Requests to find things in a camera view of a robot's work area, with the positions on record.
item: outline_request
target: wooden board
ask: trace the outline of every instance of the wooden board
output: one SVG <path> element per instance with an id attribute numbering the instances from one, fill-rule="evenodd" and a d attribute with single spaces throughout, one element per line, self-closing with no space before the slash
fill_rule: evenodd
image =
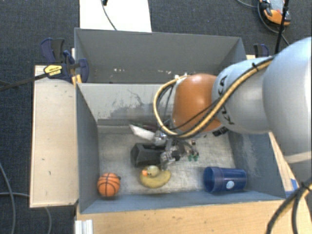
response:
<path id="1" fill-rule="evenodd" d="M 43 66 L 36 66 L 36 75 Z M 78 199 L 74 86 L 44 78 L 34 85 L 30 207 L 73 205 Z"/>
<path id="2" fill-rule="evenodd" d="M 77 220 L 93 220 L 93 233 L 110 234 L 261 234 L 282 203 L 281 200 L 213 205 L 178 209 L 79 214 Z M 298 208 L 298 228 L 311 233 L 312 225 L 306 203 Z M 275 225 L 273 234 L 292 234 L 291 211 Z"/>
<path id="3" fill-rule="evenodd" d="M 283 179 L 284 189 L 286 192 L 292 191 L 295 189 L 293 188 L 293 184 L 292 184 L 292 180 L 296 180 L 295 176 L 293 175 L 293 172 L 291 171 L 289 165 L 285 161 L 282 151 L 279 148 L 279 145 L 272 132 L 269 133 L 269 137 L 271 140 L 272 148 L 274 150 L 277 165 L 278 165 L 279 171 Z"/>

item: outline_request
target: white paper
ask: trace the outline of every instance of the white paper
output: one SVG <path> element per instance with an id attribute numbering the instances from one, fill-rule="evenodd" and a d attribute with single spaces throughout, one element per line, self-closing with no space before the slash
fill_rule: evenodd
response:
<path id="1" fill-rule="evenodd" d="M 108 0 L 105 9 L 117 30 L 152 31 L 147 0 Z M 114 30 L 101 0 L 80 0 L 80 28 Z"/>
<path id="2" fill-rule="evenodd" d="M 130 125 L 130 128 L 134 135 L 141 137 L 142 139 L 146 139 L 152 141 L 154 139 L 155 134 L 151 131 L 148 131 L 144 128 L 137 127 L 134 125 Z"/>

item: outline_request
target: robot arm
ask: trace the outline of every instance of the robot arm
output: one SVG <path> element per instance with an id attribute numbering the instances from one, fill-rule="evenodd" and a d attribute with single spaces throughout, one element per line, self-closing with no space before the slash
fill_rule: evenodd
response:
<path id="1" fill-rule="evenodd" d="M 168 128 L 157 105 L 166 88 L 177 82 Z M 234 64 L 218 77 L 198 74 L 170 81 L 157 92 L 153 106 L 168 138 L 185 141 L 222 127 L 249 134 L 272 131 L 295 176 L 311 176 L 311 38 L 272 58 Z"/>

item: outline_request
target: blue plastic container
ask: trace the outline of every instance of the blue plastic container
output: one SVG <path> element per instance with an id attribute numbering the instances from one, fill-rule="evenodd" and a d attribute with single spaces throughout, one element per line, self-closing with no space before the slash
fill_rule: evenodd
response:
<path id="1" fill-rule="evenodd" d="M 209 193 L 242 191 L 246 183 L 242 169 L 207 167 L 204 171 L 204 186 Z"/>

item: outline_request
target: bin floor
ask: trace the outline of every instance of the bin floor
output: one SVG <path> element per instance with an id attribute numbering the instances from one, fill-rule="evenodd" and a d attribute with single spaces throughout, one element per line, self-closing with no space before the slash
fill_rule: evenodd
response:
<path id="1" fill-rule="evenodd" d="M 141 185 L 139 173 L 131 163 L 130 151 L 133 146 L 145 141 L 133 135 L 130 129 L 117 130 L 98 126 L 99 162 L 101 174 L 111 172 L 121 177 L 119 194 L 158 194 L 202 190 L 203 171 L 207 166 L 234 168 L 234 159 L 228 135 L 215 137 L 207 134 L 196 141 L 199 151 L 198 161 L 189 161 L 183 157 L 180 161 L 169 165 L 171 179 L 161 188 L 150 189 Z"/>

